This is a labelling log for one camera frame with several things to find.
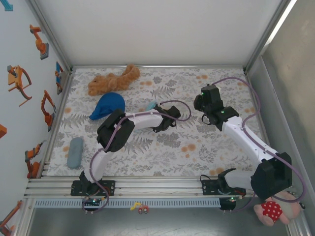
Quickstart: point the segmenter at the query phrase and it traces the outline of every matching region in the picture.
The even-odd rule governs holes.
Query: patterned mat
[[[121,74],[123,70],[76,70],[47,175],[78,176],[89,165],[96,151],[96,130],[105,118],[89,119],[101,96],[88,96],[88,83],[97,74]],[[215,126],[203,124],[202,113],[193,109],[193,101],[203,86],[227,76],[245,79],[241,68],[140,68],[140,71],[141,77],[129,90],[118,92],[125,99],[126,112],[143,111],[151,101],[177,99],[188,103],[192,118],[159,133],[149,128],[135,131],[125,147],[110,159],[105,176],[199,176],[217,175],[232,167],[252,169],[243,150]],[[232,106],[242,118],[254,112],[249,90],[243,83],[228,80],[218,87],[224,104]],[[188,116],[182,104],[168,103],[164,108],[172,105],[180,110],[182,118]],[[251,119],[248,126],[260,136],[256,118]],[[84,150],[81,167],[71,170],[66,161],[70,141],[75,137],[83,138]]]

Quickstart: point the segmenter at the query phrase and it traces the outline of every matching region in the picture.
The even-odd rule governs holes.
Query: metal floor
[[[152,208],[147,215],[129,209],[105,209],[85,215],[81,209],[34,211],[30,236],[286,236],[277,222],[263,226],[252,207],[236,214],[218,208]]]

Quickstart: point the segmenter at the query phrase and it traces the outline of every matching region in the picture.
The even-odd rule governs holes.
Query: plush teddy bear
[[[276,196],[287,200],[296,199],[291,193],[284,191],[277,193]],[[270,197],[266,199],[265,203],[255,205],[254,211],[259,220],[266,226],[273,226],[277,220],[287,225],[291,219],[299,216],[302,206],[299,202],[286,203]]]
[[[97,75],[89,82],[89,95],[96,96],[112,91],[127,90],[129,84],[140,77],[140,70],[132,64],[126,67],[121,76],[109,73],[107,76]]]

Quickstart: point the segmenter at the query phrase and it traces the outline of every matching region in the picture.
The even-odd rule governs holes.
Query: blue hat
[[[116,109],[122,109],[125,111],[125,101],[121,95],[114,92],[109,92],[100,98],[95,107],[95,110],[90,115],[90,119],[101,119],[111,114]]]

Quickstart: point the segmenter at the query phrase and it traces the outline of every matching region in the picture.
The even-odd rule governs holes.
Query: red polka dot fabric
[[[261,204],[262,214],[270,217],[274,223],[279,219],[282,214],[281,207],[276,202],[266,202]]]

